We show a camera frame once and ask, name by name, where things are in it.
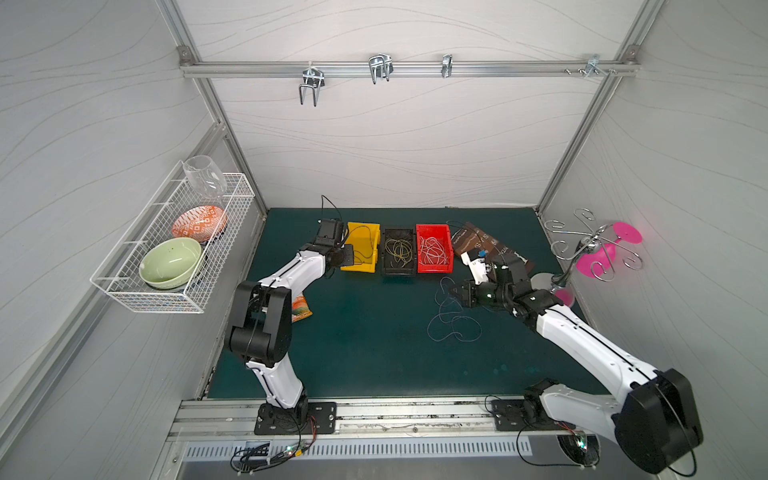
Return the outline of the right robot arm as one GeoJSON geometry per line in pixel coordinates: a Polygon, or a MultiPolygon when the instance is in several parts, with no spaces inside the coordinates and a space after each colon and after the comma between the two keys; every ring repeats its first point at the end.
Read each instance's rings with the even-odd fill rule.
{"type": "Polygon", "coordinates": [[[623,350],[576,315],[556,294],[534,287],[515,253],[464,252],[471,279],[454,289],[463,306],[499,307],[549,340],[590,372],[604,395],[546,380],[532,401],[549,419],[582,427],[614,442],[640,469],[658,474],[694,456],[704,435],[691,382],[623,350]]]}

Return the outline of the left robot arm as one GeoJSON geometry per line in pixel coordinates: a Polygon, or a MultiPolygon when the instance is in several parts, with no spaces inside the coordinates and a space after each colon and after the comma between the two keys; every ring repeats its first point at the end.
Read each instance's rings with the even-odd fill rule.
{"type": "Polygon", "coordinates": [[[314,239],[290,261],[256,282],[240,283],[233,296],[224,347],[256,376],[271,410],[298,425],[308,419],[308,400],[288,355],[293,302],[327,270],[353,263],[354,248],[346,244],[347,236],[342,220],[320,220],[314,239]]]}

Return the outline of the yellow plastic bin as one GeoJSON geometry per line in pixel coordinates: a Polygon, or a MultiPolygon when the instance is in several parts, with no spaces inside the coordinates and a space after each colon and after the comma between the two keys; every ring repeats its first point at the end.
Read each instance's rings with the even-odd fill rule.
{"type": "Polygon", "coordinates": [[[348,223],[349,234],[345,244],[351,244],[355,250],[353,266],[342,267],[342,271],[374,273],[379,258],[381,228],[376,223],[348,223]]]}

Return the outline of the red plastic bin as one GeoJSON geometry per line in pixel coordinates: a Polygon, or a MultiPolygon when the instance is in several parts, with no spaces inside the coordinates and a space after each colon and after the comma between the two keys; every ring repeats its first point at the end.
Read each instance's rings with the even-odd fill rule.
{"type": "Polygon", "coordinates": [[[417,272],[450,274],[454,266],[451,232],[446,224],[417,224],[417,272]]]}

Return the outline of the brown chips bag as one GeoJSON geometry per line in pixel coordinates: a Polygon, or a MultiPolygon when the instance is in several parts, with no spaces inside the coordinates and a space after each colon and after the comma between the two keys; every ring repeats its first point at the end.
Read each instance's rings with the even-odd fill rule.
{"type": "Polygon", "coordinates": [[[455,226],[454,231],[451,233],[451,242],[453,251],[457,256],[461,256],[463,253],[473,249],[485,251],[488,257],[513,253],[523,261],[527,273],[533,272],[534,263],[531,260],[506,246],[490,234],[487,234],[471,222],[459,223],[455,226]]]}

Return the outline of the black plastic bin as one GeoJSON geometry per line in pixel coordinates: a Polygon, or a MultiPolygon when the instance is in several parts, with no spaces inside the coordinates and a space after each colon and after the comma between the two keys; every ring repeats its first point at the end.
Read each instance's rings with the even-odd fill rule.
{"type": "Polygon", "coordinates": [[[381,269],[385,277],[413,277],[417,273],[414,229],[387,228],[381,238],[381,269]]]}

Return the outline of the orange snack packet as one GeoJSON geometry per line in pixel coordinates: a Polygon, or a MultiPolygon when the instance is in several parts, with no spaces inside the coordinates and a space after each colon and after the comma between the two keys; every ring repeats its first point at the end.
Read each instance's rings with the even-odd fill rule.
{"type": "Polygon", "coordinates": [[[303,295],[297,296],[292,302],[292,322],[298,322],[307,319],[313,315],[307,300],[303,295]]]}

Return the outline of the orange patterned bowl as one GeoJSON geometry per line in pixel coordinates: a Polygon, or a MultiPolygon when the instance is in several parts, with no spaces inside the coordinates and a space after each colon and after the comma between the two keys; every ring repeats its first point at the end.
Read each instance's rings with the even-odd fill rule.
{"type": "Polygon", "coordinates": [[[203,244],[219,236],[227,227],[228,215],[213,205],[194,207],[181,214],[171,226],[173,237],[188,237],[203,244]]]}

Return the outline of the clear glass cup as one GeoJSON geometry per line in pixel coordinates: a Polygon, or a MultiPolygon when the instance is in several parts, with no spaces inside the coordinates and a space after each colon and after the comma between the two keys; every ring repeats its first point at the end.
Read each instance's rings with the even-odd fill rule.
{"type": "Polygon", "coordinates": [[[204,199],[221,203],[227,193],[227,181],[214,160],[207,155],[196,155],[182,162],[182,169],[190,186],[204,199]]]}

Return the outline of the green bowl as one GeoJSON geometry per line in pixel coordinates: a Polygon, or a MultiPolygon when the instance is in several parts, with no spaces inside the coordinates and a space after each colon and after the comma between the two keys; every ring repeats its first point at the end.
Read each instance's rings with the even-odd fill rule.
{"type": "Polygon", "coordinates": [[[177,237],[150,250],[141,260],[140,278],[158,290],[172,290],[186,284],[197,272],[203,248],[188,237],[177,237]]]}

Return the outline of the small metal hook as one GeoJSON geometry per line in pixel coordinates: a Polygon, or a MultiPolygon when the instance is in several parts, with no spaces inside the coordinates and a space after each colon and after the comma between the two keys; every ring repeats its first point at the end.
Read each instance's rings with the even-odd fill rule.
{"type": "Polygon", "coordinates": [[[445,54],[441,61],[441,77],[448,79],[452,75],[453,70],[453,56],[451,54],[445,54]]]}

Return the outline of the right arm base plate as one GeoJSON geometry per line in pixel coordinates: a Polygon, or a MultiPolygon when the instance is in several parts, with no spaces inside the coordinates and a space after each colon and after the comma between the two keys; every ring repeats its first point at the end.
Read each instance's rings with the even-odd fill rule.
{"type": "Polygon", "coordinates": [[[491,396],[485,401],[485,409],[493,417],[497,431],[562,430],[572,433],[575,430],[575,426],[572,424],[550,418],[537,400],[528,398],[502,399],[491,396]]]}

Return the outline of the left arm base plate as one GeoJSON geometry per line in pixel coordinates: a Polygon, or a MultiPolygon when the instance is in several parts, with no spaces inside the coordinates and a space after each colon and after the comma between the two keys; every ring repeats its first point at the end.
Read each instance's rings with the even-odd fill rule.
{"type": "Polygon", "coordinates": [[[330,435],[335,432],[336,402],[300,401],[292,409],[282,409],[269,403],[259,407],[253,433],[257,436],[330,435]]]}

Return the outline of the aluminium front rail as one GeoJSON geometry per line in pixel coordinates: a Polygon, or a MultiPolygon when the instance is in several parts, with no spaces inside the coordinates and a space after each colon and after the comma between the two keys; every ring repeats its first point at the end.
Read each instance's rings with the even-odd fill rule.
{"type": "MultiPolygon", "coordinates": [[[[365,437],[432,437],[501,435],[493,417],[485,409],[491,396],[438,396],[391,398],[315,399],[315,402],[336,402],[336,429],[322,439],[365,437]]],[[[253,433],[259,407],[266,402],[258,399],[193,400],[178,407],[167,434],[169,442],[246,441],[257,438],[302,438],[298,435],[257,436],[253,433]]],[[[573,414],[546,413],[550,418],[567,422],[575,430],[596,434],[573,414]]]]}

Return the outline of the aluminium rail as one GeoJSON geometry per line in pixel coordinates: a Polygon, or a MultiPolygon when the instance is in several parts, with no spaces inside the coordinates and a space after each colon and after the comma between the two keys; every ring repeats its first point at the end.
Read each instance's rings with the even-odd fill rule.
{"type": "MultiPolygon", "coordinates": [[[[315,399],[315,402],[336,402],[336,429],[322,439],[365,437],[432,437],[501,435],[493,417],[485,409],[491,396],[438,396],[391,398],[315,399]]],[[[178,407],[167,434],[169,442],[246,441],[257,438],[302,438],[298,435],[257,436],[253,433],[259,407],[266,402],[258,399],[193,400],[178,407]]],[[[546,413],[550,418],[567,422],[575,430],[596,434],[573,414],[546,413]]]]}
{"type": "MultiPolygon", "coordinates": [[[[575,61],[467,61],[453,58],[453,70],[450,78],[546,78],[565,77],[582,78],[580,75],[568,76],[563,70],[578,69],[585,65],[585,59],[575,61]]],[[[403,61],[393,60],[394,72],[390,79],[399,78],[435,78],[441,77],[441,61],[403,61]]],[[[615,76],[634,76],[641,65],[636,62],[601,60],[603,67],[617,70],[615,76]]],[[[186,78],[200,79],[292,79],[302,78],[302,72],[315,67],[331,79],[371,79],[368,61],[330,61],[330,62],[200,62],[182,65],[180,70],[186,78]]]]}

